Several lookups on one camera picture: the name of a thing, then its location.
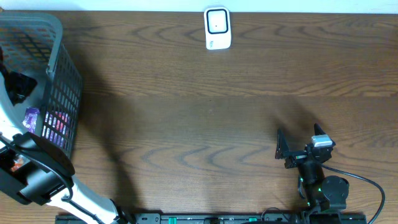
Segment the purple snack packet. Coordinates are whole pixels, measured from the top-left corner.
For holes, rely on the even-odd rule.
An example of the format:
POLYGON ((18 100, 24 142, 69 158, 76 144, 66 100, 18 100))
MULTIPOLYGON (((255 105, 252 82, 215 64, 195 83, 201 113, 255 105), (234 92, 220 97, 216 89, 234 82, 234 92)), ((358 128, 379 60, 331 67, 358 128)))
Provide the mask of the purple snack packet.
POLYGON ((24 120, 22 124, 31 133, 35 133, 35 128, 37 125, 37 118, 39 117, 40 110, 38 108, 27 108, 25 111, 24 120))

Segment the small orange white box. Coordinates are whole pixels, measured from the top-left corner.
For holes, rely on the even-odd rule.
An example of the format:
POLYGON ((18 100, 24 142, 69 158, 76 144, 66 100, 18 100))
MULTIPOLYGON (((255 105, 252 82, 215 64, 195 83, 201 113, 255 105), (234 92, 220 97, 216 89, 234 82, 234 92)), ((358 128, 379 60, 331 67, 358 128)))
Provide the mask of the small orange white box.
POLYGON ((15 172, 28 162, 29 160, 23 155, 16 155, 12 160, 12 166, 10 168, 10 171, 15 172))

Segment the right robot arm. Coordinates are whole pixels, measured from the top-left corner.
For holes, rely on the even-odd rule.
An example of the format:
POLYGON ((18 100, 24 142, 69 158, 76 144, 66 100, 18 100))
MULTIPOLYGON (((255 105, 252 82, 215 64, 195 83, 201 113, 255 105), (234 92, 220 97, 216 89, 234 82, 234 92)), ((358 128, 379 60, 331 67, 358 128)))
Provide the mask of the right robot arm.
POLYGON ((277 130, 275 158, 283 159, 286 169, 298 169, 298 191, 308 208, 290 217, 291 223, 341 223, 346 208, 349 183, 336 175, 325 176, 322 165, 331 159, 335 142, 318 124, 314 135, 301 151, 291 151, 281 129, 277 130))

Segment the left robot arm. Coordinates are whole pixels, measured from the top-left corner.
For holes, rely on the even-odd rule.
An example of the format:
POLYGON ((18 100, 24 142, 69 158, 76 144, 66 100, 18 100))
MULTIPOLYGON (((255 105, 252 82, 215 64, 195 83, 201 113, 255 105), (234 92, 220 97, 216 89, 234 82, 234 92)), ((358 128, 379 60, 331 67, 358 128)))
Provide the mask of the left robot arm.
POLYGON ((83 80, 65 49, 37 53, 36 68, 1 59, 1 191, 24 205, 64 209, 86 223, 134 223, 76 176, 70 155, 83 80))

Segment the white barcode scanner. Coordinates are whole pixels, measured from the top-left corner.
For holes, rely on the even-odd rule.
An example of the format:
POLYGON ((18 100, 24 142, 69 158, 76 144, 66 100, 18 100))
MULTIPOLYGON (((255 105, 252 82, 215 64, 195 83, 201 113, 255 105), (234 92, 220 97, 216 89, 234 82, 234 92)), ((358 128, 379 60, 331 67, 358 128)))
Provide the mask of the white barcode scanner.
POLYGON ((203 13, 206 48, 223 50, 231 46, 231 19, 225 7, 210 7, 203 13))

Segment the grey plastic mesh basket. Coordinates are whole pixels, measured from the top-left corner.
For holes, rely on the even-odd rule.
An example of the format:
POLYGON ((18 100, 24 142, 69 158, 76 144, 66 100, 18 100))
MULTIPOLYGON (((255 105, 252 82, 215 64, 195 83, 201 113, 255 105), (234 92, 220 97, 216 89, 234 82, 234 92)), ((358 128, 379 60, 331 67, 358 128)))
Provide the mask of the grey plastic mesh basket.
POLYGON ((1 80, 1 134, 8 141, 28 132, 22 121, 27 108, 40 110, 35 135, 70 156, 75 143, 83 78, 63 42, 63 27, 53 15, 1 13, 1 48, 9 72, 37 81, 23 103, 13 105, 1 80))

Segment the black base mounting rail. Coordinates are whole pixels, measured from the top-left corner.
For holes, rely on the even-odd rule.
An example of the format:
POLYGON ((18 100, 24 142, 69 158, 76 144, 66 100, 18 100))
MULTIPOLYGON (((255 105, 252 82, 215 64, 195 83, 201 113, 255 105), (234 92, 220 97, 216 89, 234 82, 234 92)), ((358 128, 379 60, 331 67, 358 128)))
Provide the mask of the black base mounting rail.
POLYGON ((366 217, 358 214, 313 214, 306 220, 298 215, 266 213, 264 215, 161 215, 158 213, 136 213, 137 224, 240 224, 240 223, 342 223, 363 224, 366 217))

